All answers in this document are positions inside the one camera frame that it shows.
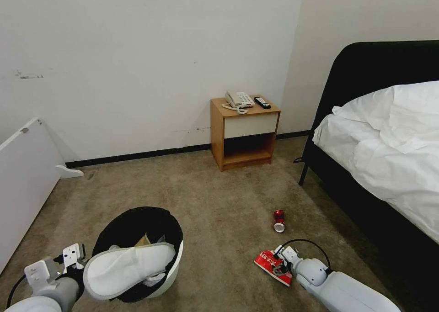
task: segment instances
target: beige carpet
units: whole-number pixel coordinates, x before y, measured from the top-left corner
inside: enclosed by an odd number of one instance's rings
[[[124,304],[99,302],[86,293],[74,311],[326,311],[297,283],[290,288],[253,264],[261,250],[291,238],[309,238],[341,270],[395,301],[420,310],[387,274],[376,248],[331,201],[309,172],[297,185],[305,139],[278,140],[272,164],[221,173],[210,151],[83,168],[84,177],[61,180],[0,276],[0,306],[23,268],[80,242],[91,252],[100,231],[136,206],[166,208],[180,222],[184,252],[176,282],[164,295]],[[287,229],[272,229],[275,209],[285,210]],[[302,257],[323,256],[306,243]],[[14,301],[30,294],[20,285]]]

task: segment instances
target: red soda can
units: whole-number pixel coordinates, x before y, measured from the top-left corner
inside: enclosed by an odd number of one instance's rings
[[[285,230],[284,211],[282,209],[275,210],[273,216],[275,220],[273,225],[274,230],[278,233],[282,233]]]

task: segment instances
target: telephone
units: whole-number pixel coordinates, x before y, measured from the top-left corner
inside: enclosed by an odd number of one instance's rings
[[[247,110],[243,110],[242,108],[249,108],[255,105],[255,102],[253,102],[252,98],[244,92],[238,92],[238,93],[226,92],[225,99],[229,104],[224,103],[222,105],[223,108],[229,110],[236,110],[238,114],[246,114]]]

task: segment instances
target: nightstand drawer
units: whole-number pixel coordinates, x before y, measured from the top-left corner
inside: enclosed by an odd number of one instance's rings
[[[224,138],[275,132],[277,121],[278,113],[225,118]]]

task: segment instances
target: nightstand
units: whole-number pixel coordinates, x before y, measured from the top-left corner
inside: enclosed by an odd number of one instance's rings
[[[280,109],[265,97],[271,109],[258,104],[247,114],[221,106],[225,98],[210,100],[210,137],[212,154],[221,171],[271,163],[278,129]]]

